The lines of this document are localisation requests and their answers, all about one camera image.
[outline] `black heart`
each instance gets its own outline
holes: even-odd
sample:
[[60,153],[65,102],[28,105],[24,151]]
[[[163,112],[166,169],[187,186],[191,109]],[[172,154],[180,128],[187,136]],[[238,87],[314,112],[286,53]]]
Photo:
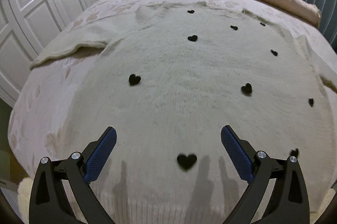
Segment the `black heart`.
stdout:
[[275,57],[277,57],[278,53],[277,53],[276,51],[270,50],[270,52],[272,52],[272,54],[273,54]]
[[310,105],[311,107],[314,106],[314,99],[313,99],[313,98],[309,98],[309,99],[308,99],[308,102],[309,102],[309,105]]
[[241,91],[245,95],[251,95],[251,93],[252,93],[252,85],[250,83],[247,83],[246,86],[242,86],[241,87]]
[[196,42],[197,39],[198,39],[198,36],[197,36],[197,35],[189,36],[187,39],[188,39],[190,42]]
[[299,152],[298,148],[296,148],[295,150],[291,150],[291,151],[290,151],[289,156],[290,156],[290,157],[298,158],[299,153],[300,153],[300,152]]
[[137,85],[140,82],[140,76],[136,76],[135,74],[131,74],[129,76],[129,83],[131,86]]
[[185,156],[183,153],[180,153],[177,157],[177,162],[179,166],[185,171],[192,168],[192,166],[196,163],[196,161],[197,156],[193,153],[189,154],[188,157]]

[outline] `blue gripper pad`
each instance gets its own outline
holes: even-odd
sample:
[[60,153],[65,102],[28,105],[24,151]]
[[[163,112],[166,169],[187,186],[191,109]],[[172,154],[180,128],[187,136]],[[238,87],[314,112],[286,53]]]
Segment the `blue gripper pad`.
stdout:
[[111,128],[98,144],[95,151],[92,153],[86,163],[86,173],[84,180],[89,184],[95,181],[101,173],[107,159],[116,145],[117,133],[114,128]]
[[221,130],[221,142],[240,178],[250,184],[254,179],[253,164],[227,127],[223,127]]

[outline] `wardrobe door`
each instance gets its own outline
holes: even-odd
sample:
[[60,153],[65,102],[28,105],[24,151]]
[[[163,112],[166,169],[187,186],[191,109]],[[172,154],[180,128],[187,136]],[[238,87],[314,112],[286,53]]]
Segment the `wardrobe door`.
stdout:
[[65,24],[53,0],[9,0],[16,20],[37,53],[40,53]]
[[0,0],[0,98],[14,106],[37,53],[17,24],[8,0]]

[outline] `metal screw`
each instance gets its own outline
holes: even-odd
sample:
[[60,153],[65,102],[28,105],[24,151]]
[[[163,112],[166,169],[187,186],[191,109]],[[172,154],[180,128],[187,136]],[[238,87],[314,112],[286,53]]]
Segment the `metal screw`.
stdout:
[[267,154],[264,151],[259,151],[259,152],[257,152],[257,156],[259,158],[265,158],[267,156]]
[[41,163],[42,163],[42,164],[46,164],[47,162],[48,162],[48,158],[42,158],[42,159],[41,159]]
[[297,162],[297,158],[295,158],[294,156],[291,156],[289,159],[293,163]]
[[78,153],[78,152],[76,152],[76,153],[73,153],[73,154],[71,155],[71,158],[72,158],[72,159],[79,159],[80,156],[81,156],[81,154]]

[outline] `bedspread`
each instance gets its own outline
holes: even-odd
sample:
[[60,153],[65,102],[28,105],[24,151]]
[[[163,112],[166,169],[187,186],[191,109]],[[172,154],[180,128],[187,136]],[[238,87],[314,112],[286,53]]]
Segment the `bedspread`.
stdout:
[[[70,25],[67,31],[76,27],[85,28],[93,21],[103,20],[106,17],[135,12],[142,4],[155,5],[163,1],[184,4],[206,2],[213,8],[237,12],[247,9],[266,21],[278,23],[288,29],[294,38],[307,39],[308,46],[305,49],[311,55],[316,68],[335,84],[337,83],[335,76],[337,57],[319,31],[297,18],[255,0],[100,0]],[[107,41],[103,41],[103,44],[102,47],[105,47]],[[49,156],[52,160],[59,160],[68,156],[60,156],[54,151],[58,150],[57,145],[66,128],[65,121],[74,102],[75,93],[95,61],[100,58],[99,52],[92,48],[80,50],[63,59],[46,62],[31,72],[13,109],[8,132],[11,149],[31,177],[34,176],[42,157]],[[325,90],[336,117],[337,95],[330,88]],[[336,176],[334,171],[334,175],[329,178],[331,183]],[[317,200],[312,201],[313,211],[317,209],[323,196],[324,191]]]

